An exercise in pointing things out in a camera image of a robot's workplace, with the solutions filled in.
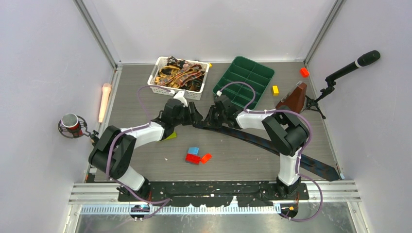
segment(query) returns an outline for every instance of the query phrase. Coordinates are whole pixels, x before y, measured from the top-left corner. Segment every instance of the white enclosure wall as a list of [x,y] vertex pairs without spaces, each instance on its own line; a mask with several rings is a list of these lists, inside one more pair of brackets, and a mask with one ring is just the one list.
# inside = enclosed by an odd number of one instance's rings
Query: white enclosure wall
[[337,80],[320,103],[343,173],[377,233],[412,232],[412,1],[346,1],[309,63],[325,77],[370,50],[381,59]]
[[0,12],[0,232],[58,233],[92,146],[57,123],[76,113],[93,129],[112,69],[73,1],[1,1]]
[[333,0],[84,0],[123,63],[303,60]]

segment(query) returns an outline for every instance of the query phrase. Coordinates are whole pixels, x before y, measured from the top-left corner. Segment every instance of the black belt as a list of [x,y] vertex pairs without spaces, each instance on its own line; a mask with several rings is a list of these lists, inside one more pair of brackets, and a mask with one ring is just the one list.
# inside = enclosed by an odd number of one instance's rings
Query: black belt
[[[202,127],[202,126],[195,126],[195,127],[198,129],[204,129],[204,130],[209,130],[213,132],[223,133],[228,136],[238,138],[242,141],[245,141],[255,146],[258,146],[260,148],[263,148],[279,156],[279,152],[273,147],[271,141],[255,136],[253,134],[246,133],[240,130],[231,129],[225,126],[222,126],[219,129]],[[340,180],[339,174],[336,172],[334,167],[324,164],[316,159],[312,159],[304,154],[302,154],[302,158],[300,160],[300,167],[328,181]]]

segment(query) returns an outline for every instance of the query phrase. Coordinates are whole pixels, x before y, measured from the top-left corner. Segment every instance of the white basket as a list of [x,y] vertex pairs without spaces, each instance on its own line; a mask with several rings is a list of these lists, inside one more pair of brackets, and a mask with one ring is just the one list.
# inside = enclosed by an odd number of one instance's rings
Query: white basket
[[[192,64],[199,64],[202,66],[202,71],[205,72],[205,76],[203,77],[203,83],[202,86],[200,87],[200,91],[188,91],[188,90],[183,90],[185,91],[185,98],[186,99],[191,99],[191,100],[200,100],[200,97],[202,96],[202,92],[203,92],[203,88],[205,86],[205,82],[206,82],[206,76],[207,76],[207,72],[209,71],[209,63],[205,63],[205,62],[196,62],[196,61],[189,61],[186,60]],[[158,93],[158,94],[162,94],[162,95],[168,95],[168,96],[172,96],[173,94],[163,90],[161,88],[158,88],[158,85],[155,84],[155,78],[159,72],[159,70],[163,67],[165,67],[167,64],[167,57],[159,57],[156,64],[154,65],[154,68],[152,70],[152,73],[149,77],[149,80],[147,81],[147,85],[151,86],[150,88],[152,89],[152,91],[154,93]],[[182,89],[177,89],[177,88],[171,88],[171,87],[167,87],[164,86],[164,88],[169,89],[169,90],[174,90],[175,92],[178,91],[182,91]]]

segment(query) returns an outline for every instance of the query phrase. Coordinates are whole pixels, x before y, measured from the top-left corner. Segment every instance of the red lego brick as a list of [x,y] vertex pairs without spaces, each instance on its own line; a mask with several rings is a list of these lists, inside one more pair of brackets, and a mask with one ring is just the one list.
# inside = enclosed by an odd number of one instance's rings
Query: red lego brick
[[300,74],[301,74],[304,78],[306,78],[307,76],[309,76],[309,71],[308,71],[305,67],[303,67],[302,69],[300,69]]
[[187,154],[186,155],[186,162],[190,164],[199,164],[201,158],[199,156],[193,155],[193,154]]
[[212,156],[210,154],[205,154],[203,156],[203,158],[200,160],[200,162],[202,162],[202,164],[205,164],[207,161],[209,161],[209,159],[211,159]]

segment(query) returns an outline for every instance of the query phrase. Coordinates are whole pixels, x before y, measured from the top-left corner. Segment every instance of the gray floor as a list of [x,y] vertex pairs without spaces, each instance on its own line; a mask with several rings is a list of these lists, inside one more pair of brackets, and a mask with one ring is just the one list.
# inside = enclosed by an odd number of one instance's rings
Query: gray floor
[[[205,117],[213,104],[212,89],[230,64],[213,64],[209,69],[202,99],[194,100],[198,111]],[[309,89],[307,95],[313,97],[308,79],[299,73],[301,62],[265,63],[275,70],[270,86],[262,96],[255,110],[273,109],[280,99],[296,85],[304,81]],[[146,85],[153,65],[124,66],[117,89],[109,125],[129,128],[148,122],[137,100],[137,90]],[[279,96],[274,97],[269,88],[279,87]],[[141,92],[141,98],[152,119],[164,108],[169,96],[155,94],[151,89]],[[323,163],[335,166],[331,148],[317,112],[305,111],[313,127],[312,142],[304,154]],[[195,129],[192,126],[176,128],[177,138],[155,142],[139,147],[134,151],[131,166],[152,181],[203,181],[203,180],[274,180],[279,172],[279,157],[249,143],[219,133]],[[249,133],[268,138],[266,132],[246,130]],[[189,147],[199,147],[200,155],[210,153],[213,158],[204,165],[185,162]],[[320,179],[303,170],[302,173]],[[96,180],[104,180],[103,172],[96,174]]]
[[[319,204],[300,203],[297,219],[312,216]],[[142,222],[127,215],[81,215],[77,233],[355,233],[346,203],[327,202],[319,215],[307,222],[291,222],[279,215],[169,215]]]

